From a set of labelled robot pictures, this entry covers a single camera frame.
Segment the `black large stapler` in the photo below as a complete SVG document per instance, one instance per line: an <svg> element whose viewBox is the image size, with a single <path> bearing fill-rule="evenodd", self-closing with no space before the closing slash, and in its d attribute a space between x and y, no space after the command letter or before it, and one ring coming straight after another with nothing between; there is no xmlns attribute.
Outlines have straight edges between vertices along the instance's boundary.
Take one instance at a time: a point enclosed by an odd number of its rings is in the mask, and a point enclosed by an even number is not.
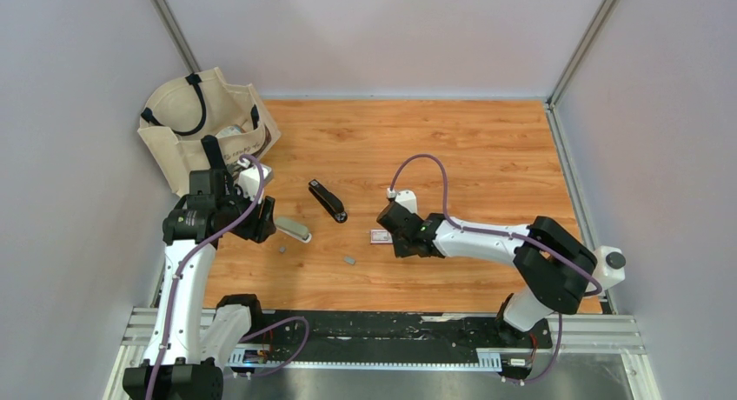
<svg viewBox="0 0 737 400"><path fill-rule="evenodd" d="M345 223L347 221L348 214L342 201L324 185L316 179L312 179L308 183L308 190L337 223Z"/></svg>

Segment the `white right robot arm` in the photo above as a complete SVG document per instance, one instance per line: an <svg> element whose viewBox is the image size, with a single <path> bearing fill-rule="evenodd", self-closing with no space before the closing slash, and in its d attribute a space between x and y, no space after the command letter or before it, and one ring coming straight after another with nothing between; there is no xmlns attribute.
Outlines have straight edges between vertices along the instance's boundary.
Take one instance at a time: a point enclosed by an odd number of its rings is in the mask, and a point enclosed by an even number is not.
<svg viewBox="0 0 737 400"><path fill-rule="evenodd" d="M469 257L514 267L525 283L498 313L497 338L520 345L547 315L573 315L584 297L602 290L595 255L550 217L531 224L472 223L442 213L420 217L390 202L377 222L391 236L397 257Z"/></svg>

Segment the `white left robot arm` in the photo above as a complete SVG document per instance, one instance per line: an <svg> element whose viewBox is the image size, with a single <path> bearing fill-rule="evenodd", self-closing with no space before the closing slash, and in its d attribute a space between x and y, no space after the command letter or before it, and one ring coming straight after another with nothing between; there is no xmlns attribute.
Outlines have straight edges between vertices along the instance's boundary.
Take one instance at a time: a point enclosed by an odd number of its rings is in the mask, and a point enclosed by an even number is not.
<svg viewBox="0 0 737 400"><path fill-rule="evenodd" d="M219 238L230 232L262 243L275 233L276 201L264 193L272 177L273 170L260 164L237 179L223 169L190 172L189 194L163 220L161 302L143 360L123 373L130 398L219 399L238 341L255 343L264 335L266 321L253 294L226 296L206 331L201 319Z"/></svg>

